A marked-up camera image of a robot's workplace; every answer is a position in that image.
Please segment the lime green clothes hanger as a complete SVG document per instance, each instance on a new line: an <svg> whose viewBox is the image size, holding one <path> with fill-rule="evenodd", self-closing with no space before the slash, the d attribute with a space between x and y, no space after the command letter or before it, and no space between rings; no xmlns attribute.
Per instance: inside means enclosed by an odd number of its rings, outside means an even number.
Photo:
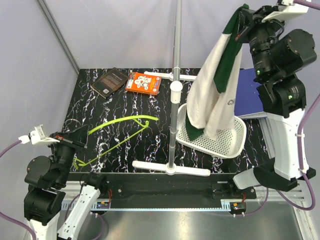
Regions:
<svg viewBox="0 0 320 240"><path fill-rule="evenodd" d="M150 126L150 121L158 121L159 118L156 116L151 116L151 115L131 115L131 116L125 116L125 117L120 117L116 118L107 122L104 122L93 129L88 131L88 135L93 135L95 132L99 132L101 129L104 128L110 128L114 124L119 124L121 125L122 122L128 122L128 121L133 121L135 122L140 128L134 132L133 134L129 135L128 133L125 134L125 138L123 140L119 140L119 133L116 132L115 134L115 139L116 139L116 145L110 147L108 150L101 152L99 155L97 155L95 158L90 159L89 161L85 162L83 160L80 160L78 157L74 156L73 157L73 162L72 166L78 170L80 167L86 167L88 165L93 164L95 161L98 161L108 153L110 153L112 150L118 148L120 145L128 142L131 138L135 137L136 135L140 134L143 132L145 129L149 128Z"/></svg>

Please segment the green and white t shirt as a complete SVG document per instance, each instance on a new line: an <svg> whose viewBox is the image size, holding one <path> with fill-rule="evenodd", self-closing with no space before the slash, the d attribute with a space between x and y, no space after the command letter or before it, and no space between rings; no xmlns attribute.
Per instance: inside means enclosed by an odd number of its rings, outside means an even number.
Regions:
<svg viewBox="0 0 320 240"><path fill-rule="evenodd" d="M250 7L244 3L234 11L188 92L185 126L191 141L234 128L243 47L236 41L240 8Z"/></svg>

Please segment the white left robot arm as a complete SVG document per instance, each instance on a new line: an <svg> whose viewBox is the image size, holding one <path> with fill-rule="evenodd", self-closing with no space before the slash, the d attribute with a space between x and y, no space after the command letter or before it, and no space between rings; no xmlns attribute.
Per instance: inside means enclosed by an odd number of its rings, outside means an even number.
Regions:
<svg viewBox="0 0 320 240"><path fill-rule="evenodd" d="M107 178L90 172L84 178L78 201L61 227L58 220L65 198L71 166L76 153L87 148L88 125L69 132L46 135L42 125L28 135L33 145L47 145L50 156L33 158L24 178L28 193L24 198L24 217L35 232L35 240L76 240L93 203L108 193Z"/></svg>

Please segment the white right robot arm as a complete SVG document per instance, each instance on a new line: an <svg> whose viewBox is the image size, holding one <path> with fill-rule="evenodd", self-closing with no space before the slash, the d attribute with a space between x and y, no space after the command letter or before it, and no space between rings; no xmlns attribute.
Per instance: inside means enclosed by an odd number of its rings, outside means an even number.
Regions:
<svg viewBox="0 0 320 240"><path fill-rule="evenodd" d="M280 0L275 6L240 12L241 28L235 40L249 44L275 156L236 174L227 185L232 198L239 198L245 189L256 185L288 192L299 180L308 181L316 175L305 158L302 123L306 116L306 88L296 75L317 59L315 41L302 29L284 34L285 23L306 14L309 8L319 6L309 0Z"/></svg>

